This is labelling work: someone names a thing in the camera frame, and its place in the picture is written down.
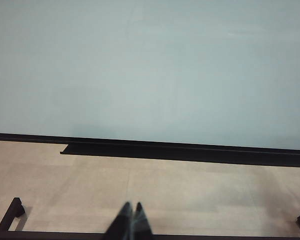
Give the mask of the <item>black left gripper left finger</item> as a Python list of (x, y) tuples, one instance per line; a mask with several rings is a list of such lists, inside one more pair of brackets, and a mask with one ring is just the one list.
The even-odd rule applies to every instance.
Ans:
[(128, 236), (133, 209), (132, 204), (127, 201), (108, 227), (107, 236)]

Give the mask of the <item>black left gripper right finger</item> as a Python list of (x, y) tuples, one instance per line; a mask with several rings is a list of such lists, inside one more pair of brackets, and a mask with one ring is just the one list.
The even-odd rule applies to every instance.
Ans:
[(148, 221), (145, 210), (140, 202), (137, 203), (133, 215), (133, 235), (134, 236), (152, 236), (153, 232)]

